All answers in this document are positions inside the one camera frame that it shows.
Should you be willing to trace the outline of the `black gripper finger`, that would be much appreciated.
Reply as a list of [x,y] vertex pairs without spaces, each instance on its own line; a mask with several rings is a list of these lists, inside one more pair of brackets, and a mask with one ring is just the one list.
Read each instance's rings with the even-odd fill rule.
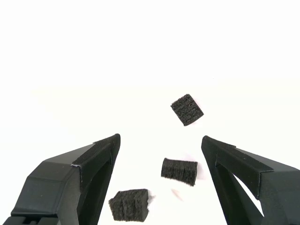
[[6,225],[96,225],[120,135],[41,162],[27,177]]
[[201,149],[229,225],[298,225],[300,171],[209,136]]

